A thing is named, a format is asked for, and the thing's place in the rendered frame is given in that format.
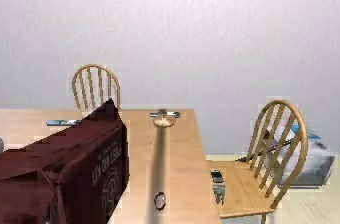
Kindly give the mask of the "grey blue floor box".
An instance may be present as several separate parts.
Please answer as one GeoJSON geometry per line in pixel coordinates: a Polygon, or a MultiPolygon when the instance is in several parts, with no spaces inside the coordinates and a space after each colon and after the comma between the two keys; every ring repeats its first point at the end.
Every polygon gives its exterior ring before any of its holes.
{"type": "MultiPolygon", "coordinates": [[[[299,126],[298,124],[293,124],[288,132],[286,137],[287,140],[292,139],[295,134],[298,132],[299,126]]],[[[308,135],[308,152],[306,156],[306,161],[301,172],[297,175],[297,177],[292,181],[290,187],[291,188],[318,188],[324,184],[326,184],[328,178],[331,174],[331,166],[335,159],[335,154],[331,152],[322,142],[320,136],[318,136],[315,132],[306,128],[308,135]]],[[[278,144],[278,141],[284,131],[283,126],[278,126],[275,132],[275,137],[272,141],[272,146],[278,144]]],[[[283,146],[280,150],[280,153],[277,157],[277,161],[274,163],[274,167],[270,173],[271,177],[274,177],[274,172],[277,170],[278,166],[281,165],[283,157],[287,153],[289,146],[283,146]]],[[[294,150],[292,156],[290,157],[281,179],[277,183],[279,188],[282,188],[287,180],[287,178],[292,173],[300,154],[300,143],[297,145],[294,150]]],[[[264,167],[268,168],[273,157],[273,152],[269,152],[266,155],[264,161],[264,167]]]]}

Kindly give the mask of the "dark red cardboard box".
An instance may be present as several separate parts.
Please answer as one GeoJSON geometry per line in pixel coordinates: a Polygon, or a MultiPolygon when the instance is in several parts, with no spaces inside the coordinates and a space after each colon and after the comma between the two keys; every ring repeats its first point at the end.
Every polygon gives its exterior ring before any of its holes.
{"type": "Polygon", "coordinates": [[[128,180],[127,128],[109,99],[71,127],[0,153],[0,224],[107,224],[128,180]]]}

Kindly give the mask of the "blue grey flat pen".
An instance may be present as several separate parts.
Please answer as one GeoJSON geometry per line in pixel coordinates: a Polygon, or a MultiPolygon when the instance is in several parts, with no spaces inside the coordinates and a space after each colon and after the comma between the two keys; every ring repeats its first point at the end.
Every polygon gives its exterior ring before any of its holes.
{"type": "Polygon", "coordinates": [[[73,126],[79,123],[80,120],[48,120],[47,126],[73,126]]]}

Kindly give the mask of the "wooden baseball bat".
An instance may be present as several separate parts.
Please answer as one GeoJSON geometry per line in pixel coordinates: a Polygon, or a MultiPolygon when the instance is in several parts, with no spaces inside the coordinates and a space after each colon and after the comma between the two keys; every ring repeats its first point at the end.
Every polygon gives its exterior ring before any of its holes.
{"type": "Polygon", "coordinates": [[[166,130],[175,123],[175,118],[165,114],[153,119],[156,134],[150,172],[150,186],[148,188],[146,224],[163,224],[163,210],[167,205],[165,194],[166,130]]]}

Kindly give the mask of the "black cell phone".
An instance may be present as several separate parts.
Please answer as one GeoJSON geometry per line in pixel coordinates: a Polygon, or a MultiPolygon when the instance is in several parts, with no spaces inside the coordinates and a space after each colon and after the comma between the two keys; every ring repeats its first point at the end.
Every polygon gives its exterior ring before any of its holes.
{"type": "Polygon", "coordinates": [[[211,170],[210,171],[211,177],[212,177],[212,181],[214,183],[223,183],[223,176],[222,173],[219,170],[211,170]]]}

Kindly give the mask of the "light wooden table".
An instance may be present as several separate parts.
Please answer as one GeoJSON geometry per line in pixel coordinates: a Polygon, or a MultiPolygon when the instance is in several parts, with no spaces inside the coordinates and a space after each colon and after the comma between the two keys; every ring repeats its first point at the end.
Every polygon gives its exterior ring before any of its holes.
{"type": "MultiPolygon", "coordinates": [[[[0,109],[0,137],[16,149],[57,132],[51,119],[80,119],[77,109],[0,109]]],[[[159,147],[147,110],[121,111],[128,128],[130,180],[110,224],[221,224],[195,113],[183,110],[165,130],[164,172],[154,174],[159,147]]]]}

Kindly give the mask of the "wooden spindle-back chair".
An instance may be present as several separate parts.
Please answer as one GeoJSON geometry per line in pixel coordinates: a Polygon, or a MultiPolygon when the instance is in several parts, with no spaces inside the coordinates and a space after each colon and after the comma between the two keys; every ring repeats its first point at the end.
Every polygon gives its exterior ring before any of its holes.
{"type": "Polygon", "coordinates": [[[292,181],[301,172],[307,152],[306,124],[296,106],[286,100],[267,103],[255,122],[247,154],[235,161],[208,162],[209,168],[219,170],[224,180],[223,183],[212,185],[219,216],[228,219],[259,215],[261,224],[266,224],[267,216],[276,210],[292,181]],[[293,124],[298,124],[298,132],[287,140],[293,124]],[[272,146],[278,126],[283,126],[284,131],[278,144],[272,146]],[[279,188],[277,183],[299,143],[301,148],[298,161],[284,186],[279,188]],[[270,173],[283,146],[289,146],[287,153],[274,172],[274,177],[271,177],[270,173]],[[264,161],[269,152],[273,152],[273,157],[269,167],[265,168],[264,161]]]}
{"type": "Polygon", "coordinates": [[[121,108],[121,87],[117,76],[99,64],[82,65],[71,81],[75,106],[82,111],[96,109],[109,99],[121,108]]]}

